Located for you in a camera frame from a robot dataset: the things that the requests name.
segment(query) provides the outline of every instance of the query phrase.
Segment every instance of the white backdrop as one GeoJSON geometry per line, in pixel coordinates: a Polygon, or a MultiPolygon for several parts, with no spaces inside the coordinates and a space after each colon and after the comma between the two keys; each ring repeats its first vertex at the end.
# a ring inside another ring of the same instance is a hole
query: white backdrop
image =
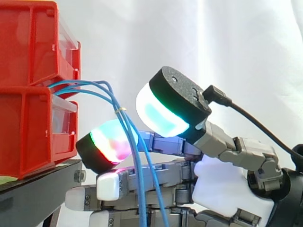
{"type": "MultiPolygon", "coordinates": [[[[300,0],[57,0],[82,44],[82,78],[107,80],[140,129],[141,87],[163,65],[201,87],[214,84],[259,118],[290,147],[303,142],[303,2],[300,0]]],[[[79,137],[114,117],[86,95],[79,102],[79,137]]],[[[231,136],[273,144],[234,111],[211,105],[212,123],[231,136]]],[[[282,167],[290,158],[276,149],[282,167]]],[[[153,155],[154,162],[174,157],[153,155]]],[[[123,166],[132,165],[131,158],[123,166]]],[[[95,181],[88,172],[85,183],[95,181]]],[[[89,213],[62,207],[59,227],[87,227],[89,213]]]]}

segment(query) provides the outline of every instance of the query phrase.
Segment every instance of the yellow surface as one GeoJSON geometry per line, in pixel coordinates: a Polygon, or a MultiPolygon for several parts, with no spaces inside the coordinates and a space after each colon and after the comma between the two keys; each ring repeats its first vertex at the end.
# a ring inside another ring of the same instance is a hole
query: yellow surface
{"type": "Polygon", "coordinates": [[[0,176],[0,185],[12,181],[16,181],[17,178],[11,176],[0,176]]]}

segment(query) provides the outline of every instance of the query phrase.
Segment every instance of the cable tie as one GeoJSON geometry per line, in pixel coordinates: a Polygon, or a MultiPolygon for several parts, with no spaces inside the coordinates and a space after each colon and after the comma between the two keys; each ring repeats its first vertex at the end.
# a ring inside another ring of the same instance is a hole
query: cable tie
{"type": "Polygon", "coordinates": [[[117,109],[117,110],[115,111],[115,114],[117,114],[117,113],[119,113],[119,112],[121,112],[121,111],[125,111],[125,110],[126,110],[125,107],[120,107],[119,109],[117,109]]]}

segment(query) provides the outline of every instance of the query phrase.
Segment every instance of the red storage bin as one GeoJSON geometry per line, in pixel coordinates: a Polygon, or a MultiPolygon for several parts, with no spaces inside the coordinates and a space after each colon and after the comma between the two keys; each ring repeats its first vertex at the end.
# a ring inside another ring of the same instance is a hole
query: red storage bin
{"type": "Polygon", "coordinates": [[[80,79],[80,43],[60,18],[55,2],[1,0],[0,27],[1,87],[46,87],[80,79]]]}
{"type": "Polygon", "coordinates": [[[0,87],[0,175],[21,179],[75,156],[77,108],[47,87],[0,87]]]}

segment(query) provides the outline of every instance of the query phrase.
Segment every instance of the white robot part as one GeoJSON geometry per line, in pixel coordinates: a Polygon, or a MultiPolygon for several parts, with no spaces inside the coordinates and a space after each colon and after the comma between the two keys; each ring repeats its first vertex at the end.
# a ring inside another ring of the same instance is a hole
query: white robot part
{"type": "Polygon", "coordinates": [[[266,226],[274,202],[251,192],[242,168],[204,155],[195,166],[195,174],[194,202],[225,217],[241,209],[261,217],[259,227],[266,226]]]}
{"type": "Polygon", "coordinates": [[[108,227],[108,210],[93,212],[89,217],[89,227],[108,227]]]}
{"type": "Polygon", "coordinates": [[[97,199],[101,201],[116,201],[120,197],[119,175],[106,173],[97,178],[97,199]]]}
{"type": "Polygon", "coordinates": [[[65,206],[70,210],[84,211],[85,188],[83,186],[68,190],[65,194],[65,206]]]}

